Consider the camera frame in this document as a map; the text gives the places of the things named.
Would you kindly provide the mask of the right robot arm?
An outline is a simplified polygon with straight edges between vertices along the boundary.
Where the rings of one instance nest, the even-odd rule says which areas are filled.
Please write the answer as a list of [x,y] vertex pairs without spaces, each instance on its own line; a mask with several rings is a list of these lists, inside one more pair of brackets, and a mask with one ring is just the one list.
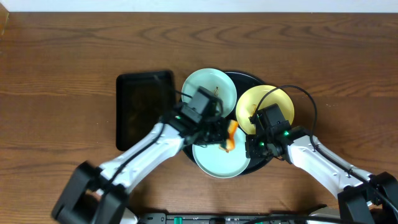
[[397,223],[397,179],[359,169],[325,147],[302,127],[246,136],[246,155],[281,157],[304,170],[337,200],[342,220],[355,223]]

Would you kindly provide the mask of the yellow and green sponge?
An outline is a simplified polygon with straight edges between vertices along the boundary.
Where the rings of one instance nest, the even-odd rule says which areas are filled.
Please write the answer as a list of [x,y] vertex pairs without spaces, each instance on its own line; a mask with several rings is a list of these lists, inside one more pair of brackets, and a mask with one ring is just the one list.
[[236,143],[234,140],[234,135],[236,133],[236,130],[238,128],[239,124],[235,120],[230,120],[228,123],[228,128],[227,128],[227,137],[224,141],[222,141],[219,145],[219,148],[227,153],[231,152],[234,150]]

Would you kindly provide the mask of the yellow plate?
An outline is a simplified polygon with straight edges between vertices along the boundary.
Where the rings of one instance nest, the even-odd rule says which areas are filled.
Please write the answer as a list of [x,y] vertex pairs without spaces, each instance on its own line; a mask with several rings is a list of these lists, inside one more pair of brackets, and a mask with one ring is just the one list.
[[[254,115],[261,98],[274,88],[271,85],[259,85],[248,89],[240,96],[236,105],[236,119],[240,128],[246,134],[255,133],[255,126],[251,124],[249,118]],[[292,124],[294,120],[294,104],[288,94],[283,90],[273,91],[262,101],[258,110],[273,104],[278,104],[284,118]]]

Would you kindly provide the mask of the light blue plate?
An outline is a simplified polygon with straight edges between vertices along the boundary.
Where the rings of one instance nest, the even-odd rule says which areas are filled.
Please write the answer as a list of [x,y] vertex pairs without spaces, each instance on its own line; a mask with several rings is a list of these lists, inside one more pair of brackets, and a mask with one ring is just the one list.
[[235,148],[225,152],[217,144],[193,145],[193,158],[199,168],[210,176],[227,179],[241,174],[249,165],[246,157],[246,133],[238,128],[234,134]]
[[202,86],[223,101],[222,117],[227,117],[237,102],[237,90],[232,79],[214,68],[203,68],[193,72],[183,83],[182,93],[193,96]]

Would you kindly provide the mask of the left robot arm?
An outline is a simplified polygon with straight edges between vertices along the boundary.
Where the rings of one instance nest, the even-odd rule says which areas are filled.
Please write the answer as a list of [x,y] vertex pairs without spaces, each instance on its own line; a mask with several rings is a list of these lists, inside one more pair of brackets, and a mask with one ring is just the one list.
[[73,172],[51,216],[59,223],[131,222],[125,213],[137,184],[159,164],[188,144],[219,144],[234,148],[238,123],[220,118],[194,123],[181,115],[157,123],[152,131],[117,158],[93,167],[80,164]]

